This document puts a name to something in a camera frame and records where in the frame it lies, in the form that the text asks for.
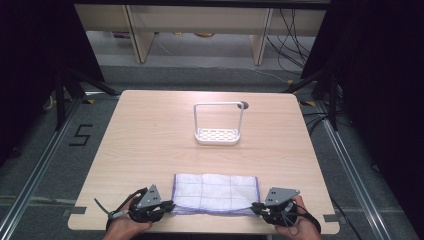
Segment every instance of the white cloth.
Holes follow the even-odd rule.
[[[252,215],[253,202],[259,202],[257,177],[219,174],[175,174],[173,214]]]

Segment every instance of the light wood tabletop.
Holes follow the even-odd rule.
[[[245,101],[240,141],[232,146],[201,145],[195,139],[193,105]],[[198,110],[199,127],[237,127],[240,109]],[[174,174],[215,173],[257,176],[261,201],[271,187],[299,189],[323,234],[336,234],[327,187],[296,97],[279,93],[128,90],[122,93],[71,214],[74,230],[104,230],[109,211],[138,189],[156,184],[171,200]],[[208,214],[169,215],[150,232],[276,234],[262,218]]]

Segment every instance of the floor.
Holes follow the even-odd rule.
[[[192,33],[158,33],[146,62],[139,64],[135,62],[129,39],[115,38],[110,32],[87,32],[87,35],[104,74],[108,76],[106,81],[117,88],[137,84],[138,79],[134,77],[137,75],[129,76],[130,73],[149,70],[144,73],[152,74],[153,78],[157,75],[155,71],[160,71],[159,67],[165,67],[169,68],[170,73],[175,72],[175,69],[181,72],[195,71],[199,81],[207,81],[217,72],[238,71],[237,77],[246,74],[246,81],[250,75],[257,74],[278,82],[280,85],[277,86],[283,90],[289,85],[291,76],[295,81],[298,80],[302,69],[299,65],[303,64],[301,56],[295,53],[296,45],[290,39],[287,45],[295,51],[286,52],[297,63],[279,57],[271,44],[267,43],[262,64],[255,66],[248,36],[216,34],[205,38]],[[280,40],[276,36],[270,37],[278,49],[281,46]],[[313,37],[299,37],[298,40],[305,49],[310,49],[314,42]],[[316,119],[315,113],[325,109],[325,103],[314,102],[309,105],[312,101],[311,89],[313,84],[296,93],[305,114],[305,124],[309,128]],[[87,86],[86,91],[94,94],[97,90]],[[82,104],[75,109],[72,122],[63,136],[57,136],[54,131],[54,107],[46,110],[20,144],[21,155],[11,156],[0,169],[0,216],[3,219],[10,214],[17,196],[25,194],[21,190],[29,184],[35,185],[32,192],[26,193],[30,201],[26,210],[18,216],[19,223],[12,226],[11,239],[93,239],[101,238],[104,234],[98,231],[71,231],[67,228],[69,210],[75,203],[118,99],[97,97],[95,101],[95,104]],[[76,139],[74,134],[81,123],[86,122],[92,124],[92,127],[86,129],[91,135],[90,144],[76,151],[70,144],[81,140]],[[341,226],[338,234],[324,236],[324,239],[359,239],[354,229],[362,239],[418,239],[384,179],[370,167],[372,160],[349,118],[338,115],[338,123],[339,131],[336,133],[325,121],[318,124],[311,133],[327,187],[335,199],[334,207]],[[347,154],[343,150],[335,150],[335,146],[340,145],[345,146]],[[51,150],[52,156],[46,156],[47,150]],[[33,177],[31,174],[39,167],[42,158],[50,159],[45,162],[45,171]],[[362,184],[365,192],[360,188],[358,190],[355,184]],[[371,206],[371,211],[365,209],[365,206]]]

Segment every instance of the folded towel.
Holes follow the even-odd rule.
[[[253,202],[259,202],[257,177],[219,174],[175,174],[173,214],[251,215]]]

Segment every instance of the black stand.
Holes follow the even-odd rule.
[[[66,119],[65,112],[65,96],[64,96],[64,88],[69,92],[72,98],[81,99],[85,96],[84,90],[81,88],[79,81],[84,81],[90,84],[93,87],[109,94],[109,95],[120,95],[120,92],[109,88],[104,85],[103,82],[96,81],[87,75],[69,69],[69,68],[60,68],[57,71],[56,79],[55,79],[55,92],[56,92],[56,103],[57,103],[57,124],[56,130],[58,130]]]
[[[283,91],[283,93],[293,93],[316,81],[317,85],[312,92],[312,97],[314,99],[323,99],[327,93],[329,94],[328,119],[335,131],[338,130],[336,124],[337,86],[339,79],[343,75],[344,67],[348,64],[348,60],[355,51],[357,41],[361,35],[361,28],[370,16],[371,6],[369,2],[369,0],[361,1],[359,8],[354,10],[353,17],[342,31],[340,39],[337,41],[324,67],[303,79],[300,83]]]

